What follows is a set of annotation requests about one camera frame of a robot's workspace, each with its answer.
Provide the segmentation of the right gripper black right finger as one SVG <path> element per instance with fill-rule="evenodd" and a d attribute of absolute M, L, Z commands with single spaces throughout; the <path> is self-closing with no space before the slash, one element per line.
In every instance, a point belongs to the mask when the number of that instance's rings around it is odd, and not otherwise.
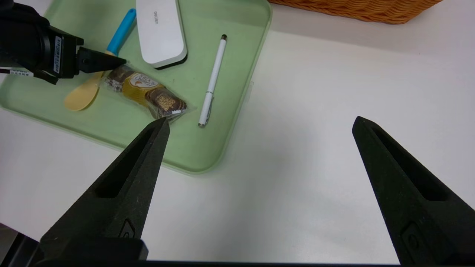
<path fill-rule="evenodd" d="M 352 134 L 401 265 L 472 266 L 475 212 L 375 122 Z"/>

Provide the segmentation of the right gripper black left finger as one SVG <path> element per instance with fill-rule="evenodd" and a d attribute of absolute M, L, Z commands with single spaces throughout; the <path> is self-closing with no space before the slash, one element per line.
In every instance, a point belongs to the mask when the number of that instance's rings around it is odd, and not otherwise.
<path fill-rule="evenodd" d="M 46 260 L 145 260 L 141 240 L 170 135 L 153 121 L 43 235 Z"/>

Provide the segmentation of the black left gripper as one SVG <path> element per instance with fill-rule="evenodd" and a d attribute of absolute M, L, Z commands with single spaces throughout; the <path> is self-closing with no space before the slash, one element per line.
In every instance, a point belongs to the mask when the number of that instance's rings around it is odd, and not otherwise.
<path fill-rule="evenodd" d="M 59 79 L 74 78 L 79 72 L 109 71 L 127 63 L 117 56 L 80 47 L 83 44 L 82 38 L 53 26 L 43 27 L 43 80 L 56 85 Z"/>

